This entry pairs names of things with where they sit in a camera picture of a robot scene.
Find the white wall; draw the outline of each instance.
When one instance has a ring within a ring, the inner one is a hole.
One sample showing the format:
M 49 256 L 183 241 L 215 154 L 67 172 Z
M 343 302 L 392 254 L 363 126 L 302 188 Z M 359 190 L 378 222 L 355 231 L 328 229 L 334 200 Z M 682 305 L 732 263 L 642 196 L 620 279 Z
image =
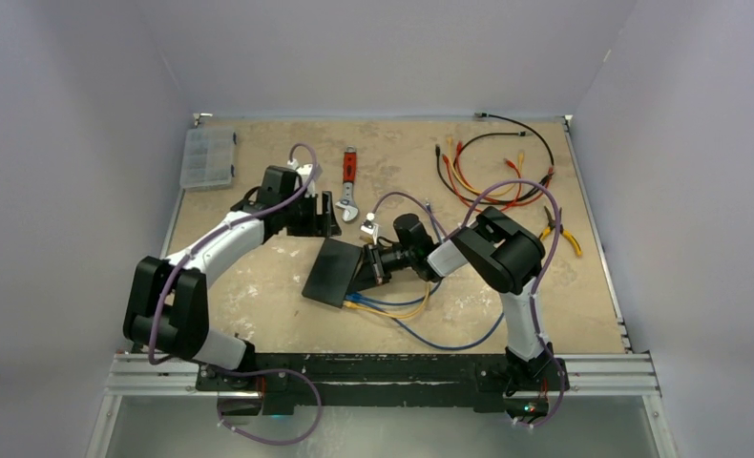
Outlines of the white wall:
M 138 0 L 189 108 L 573 113 L 636 0 Z
M 0 0 L 0 456 L 81 456 L 189 112 L 132 1 Z
M 754 456 L 754 1 L 640 1 L 573 124 L 682 456 Z

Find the black metal base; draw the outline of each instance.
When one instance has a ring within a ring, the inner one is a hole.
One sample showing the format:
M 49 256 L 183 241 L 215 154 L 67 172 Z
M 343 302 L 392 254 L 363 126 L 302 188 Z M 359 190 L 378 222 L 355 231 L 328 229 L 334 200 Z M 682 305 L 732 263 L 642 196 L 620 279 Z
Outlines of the black metal base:
M 513 415 L 535 396 L 511 401 L 510 387 L 536 393 L 542 386 L 542 379 L 527 382 L 519 375 L 513 377 L 507 356 L 501 354 L 258 353 L 256 362 L 259 369 L 302 372 L 318 387 L 325 406 L 472 407 L 479 413 Z M 554 379 L 553 366 L 546 364 L 539 374 L 556 389 L 559 379 Z M 254 389 L 250 380 L 206 375 L 198 376 L 198 391 Z M 268 375 L 265 385 L 264 415 L 288 415 L 295 406 L 315 405 L 312 392 L 294 377 Z
M 554 351 L 548 343 L 549 351 Z M 557 367 L 549 357 L 548 353 L 543 351 L 537 357 L 529 361 L 517 358 L 509 348 L 506 349 L 507 374 L 509 382 L 504 389 L 504 404 L 510 417 L 542 417 L 549 411 L 548 396 L 540 396 L 539 393 L 547 388 L 548 391 L 559 390 L 559 371 L 565 374 L 565 386 L 563 389 L 570 388 L 568 373 L 565 371 L 565 361 L 556 358 L 559 367 Z M 538 395 L 532 397 L 514 396 L 521 391 L 534 392 Z

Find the adjustable wrench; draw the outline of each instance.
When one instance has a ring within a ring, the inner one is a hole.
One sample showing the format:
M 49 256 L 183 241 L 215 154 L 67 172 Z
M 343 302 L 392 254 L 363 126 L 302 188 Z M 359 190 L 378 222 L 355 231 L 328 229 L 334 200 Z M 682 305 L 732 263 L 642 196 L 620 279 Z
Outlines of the adjustable wrench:
M 342 220 L 352 222 L 357 218 L 357 204 L 354 203 L 354 175 L 357 170 L 357 149 L 347 146 L 344 151 L 344 192 L 335 206 L 344 209 Z

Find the bundle of wires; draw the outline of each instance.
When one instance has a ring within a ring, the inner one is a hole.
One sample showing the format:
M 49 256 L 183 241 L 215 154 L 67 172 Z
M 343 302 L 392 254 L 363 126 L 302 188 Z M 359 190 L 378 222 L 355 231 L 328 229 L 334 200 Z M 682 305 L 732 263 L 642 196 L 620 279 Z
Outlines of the bundle of wires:
M 464 151 L 470 145 L 472 145 L 474 142 L 476 142 L 476 141 L 478 141 L 478 140 L 480 140 L 482 138 L 488 138 L 488 137 L 494 137 L 494 136 L 526 136 L 526 135 L 529 134 L 529 132 L 531 132 L 534 136 L 536 136 L 540 140 L 540 142 L 546 148 L 546 152 L 549 155 L 549 161 L 551 163 L 551 165 L 549 167 L 549 170 L 546 173 L 546 175 L 543 178 L 541 178 L 540 181 L 538 182 L 538 184 L 540 184 L 541 186 L 543 186 L 545 188 L 549 187 L 551 179 L 554 176 L 554 165 L 555 165 L 554 164 L 554 154 L 552 153 L 552 149 L 549 146 L 549 143 L 546 141 L 545 138 L 543 138 L 543 135 L 541 135 L 538 131 L 536 131 L 531 126 L 529 126 L 527 124 L 524 124 L 524 123 L 522 123 L 520 121 L 508 118 L 508 117 L 499 116 L 497 114 L 487 114 L 487 113 L 477 113 L 475 115 L 477 117 L 481 117 L 481 118 L 483 118 L 483 117 L 490 117 L 490 118 L 495 118 L 495 119 L 501 119 L 501 120 L 504 120 L 504 121 L 509 121 L 512 124 L 518 125 L 518 126 L 524 128 L 526 130 L 525 131 L 521 131 L 521 132 L 490 132 L 488 134 L 483 134 L 483 135 L 479 135 L 479 136 L 476 136 L 474 138 L 471 138 L 470 140 L 467 141 L 467 143 L 464 143 L 463 145 L 459 142 L 459 146 L 456 148 L 455 155 L 451 155 L 451 157 L 443 156 L 441 154 L 441 150 L 440 150 L 439 146 L 437 145 L 436 146 L 436 173 L 438 174 L 439 179 L 442 181 L 442 184 L 445 185 L 445 187 L 448 189 L 448 191 L 450 191 L 455 196 L 457 196 L 459 198 L 459 200 L 461 200 L 461 202 L 464 203 L 466 206 L 468 206 L 468 207 L 471 206 L 476 200 L 463 196 L 462 192 L 460 191 L 460 189 L 458 187 L 458 184 L 456 184 L 458 182 L 459 184 L 461 184 L 461 186 L 467 192 L 469 192 L 469 193 L 471 193 L 471 194 L 473 194 L 475 196 L 478 196 L 479 194 L 481 194 L 480 191 L 478 191 L 477 189 L 475 189 L 474 187 L 472 187 L 472 185 L 470 185 L 470 182 L 467 181 L 467 179 L 464 177 L 464 173 L 461 170 L 461 165 L 460 165 L 459 159 L 460 159 L 461 155 L 464 153 Z M 445 169 L 447 171 L 447 175 L 448 175 L 448 179 L 447 180 L 445 180 L 445 177 L 442 174 L 442 167 L 441 167 L 442 162 L 444 162 Z M 511 167 L 514 170 L 514 172 L 515 172 L 515 174 L 517 175 L 518 178 L 522 178 L 521 170 L 520 169 L 522 169 L 522 166 L 523 166 L 523 155 L 520 155 L 518 157 L 518 164 L 517 165 L 515 165 L 512 161 L 510 161 L 508 159 L 506 159 L 505 162 L 506 162 L 506 164 L 509 167 Z M 528 192 L 526 192 L 523 196 L 520 196 L 520 193 L 521 193 L 521 190 L 522 190 L 522 184 L 518 183 L 518 185 L 517 185 L 517 195 L 512 200 L 498 199 L 499 197 L 501 197 L 501 196 L 507 194 L 509 191 L 511 191 L 512 188 L 513 187 L 510 186 L 510 188 L 507 189 L 506 191 L 499 192 L 497 194 L 486 195 L 483 198 L 478 199 L 477 201 L 479 203 L 481 203 L 481 204 L 497 206 L 497 207 L 499 207 L 499 209 L 501 211 L 506 211 L 506 210 L 508 210 L 508 209 L 510 209 L 512 207 L 519 207 L 519 206 L 523 206 L 523 205 L 528 205 L 528 204 L 536 201 L 537 199 L 539 199 L 542 196 L 542 193 L 537 188 L 535 188 L 535 187 L 532 187 L 532 189 L 530 189 Z

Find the yellow-handled pliers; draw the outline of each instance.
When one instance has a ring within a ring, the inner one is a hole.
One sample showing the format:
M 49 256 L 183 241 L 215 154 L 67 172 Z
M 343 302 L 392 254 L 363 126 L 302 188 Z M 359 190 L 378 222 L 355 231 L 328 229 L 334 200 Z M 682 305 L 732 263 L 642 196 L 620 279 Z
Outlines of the yellow-handled pliers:
M 545 229 L 543 229 L 543 232 L 540 233 L 540 239 L 544 240 L 547 237 L 549 237 L 549 234 L 552 233 L 556 229 L 556 221 L 554 220 L 554 217 L 552 217 L 552 212 L 549 211 L 548 207 L 543 207 L 543 209 L 546 211 L 546 216 L 549 217 L 549 225 L 546 226 Z M 559 215 L 562 217 L 562 208 L 559 209 Z M 574 247 L 574 252 L 576 253 L 577 257 L 582 256 L 582 248 L 579 246 L 579 242 L 576 241 L 574 236 L 571 234 L 571 232 L 567 231 L 565 229 L 565 226 L 560 224 L 559 225 L 559 233 L 564 237 L 569 243 L 571 243 L 571 246 Z

